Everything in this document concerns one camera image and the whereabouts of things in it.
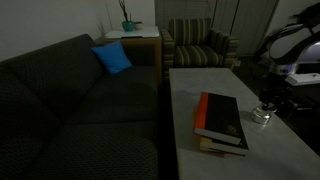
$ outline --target blue pillow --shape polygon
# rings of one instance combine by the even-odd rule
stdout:
[[[119,40],[105,46],[93,47],[91,50],[98,56],[110,74],[115,74],[132,66]]]

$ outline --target coffee table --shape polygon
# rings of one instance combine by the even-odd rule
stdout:
[[[169,73],[179,179],[319,179],[319,156],[280,118],[272,114],[266,125],[251,120],[259,99],[230,69],[176,68]],[[249,145],[245,157],[199,150],[200,137],[193,126],[201,91],[237,98]]]

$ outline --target stack of books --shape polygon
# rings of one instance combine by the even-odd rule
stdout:
[[[249,151],[234,97],[201,92],[194,133],[201,136],[201,151],[242,156]]]

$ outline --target potted plant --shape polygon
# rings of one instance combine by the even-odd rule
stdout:
[[[119,0],[119,5],[122,9],[125,21],[122,22],[122,27],[124,31],[129,32],[134,30],[134,23],[131,21],[131,15],[130,15],[130,20],[128,20],[128,13],[126,11],[126,3],[125,0]]]

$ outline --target striped armchair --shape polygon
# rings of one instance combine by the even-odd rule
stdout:
[[[228,67],[237,59],[238,38],[210,28],[211,19],[171,19],[161,30],[163,83],[169,68]]]

